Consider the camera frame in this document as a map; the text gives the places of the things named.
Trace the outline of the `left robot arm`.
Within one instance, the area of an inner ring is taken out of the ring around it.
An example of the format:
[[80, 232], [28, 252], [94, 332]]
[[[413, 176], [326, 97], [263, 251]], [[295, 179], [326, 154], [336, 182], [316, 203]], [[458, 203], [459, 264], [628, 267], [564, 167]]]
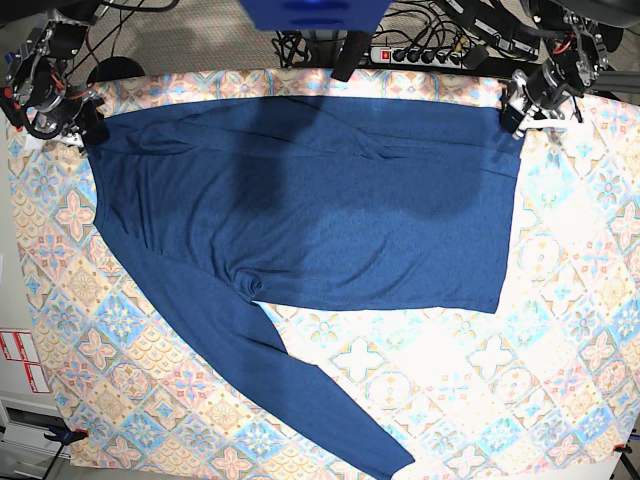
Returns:
[[608, 54], [639, 23], [637, 1], [524, 1], [548, 58], [516, 70], [503, 92], [500, 125], [516, 139], [528, 130], [566, 130], [583, 121], [577, 100], [588, 92], [639, 92], [639, 74], [615, 71]]

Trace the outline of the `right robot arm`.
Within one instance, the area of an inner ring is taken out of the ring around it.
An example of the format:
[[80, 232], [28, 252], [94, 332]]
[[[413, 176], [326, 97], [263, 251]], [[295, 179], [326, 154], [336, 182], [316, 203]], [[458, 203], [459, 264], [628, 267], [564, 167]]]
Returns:
[[1, 109], [18, 132], [42, 144], [55, 141], [79, 149], [109, 138], [104, 99], [98, 83], [140, 77], [135, 60], [110, 55], [100, 60], [90, 43], [91, 28], [114, 10], [118, 36], [135, 13], [166, 13], [177, 1], [147, 6], [143, 1], [16, 1], [1, 9], [1, 26], [34, 16], [35, 25], [17, 50], [5, 54], [7, 71], [1, 83]]

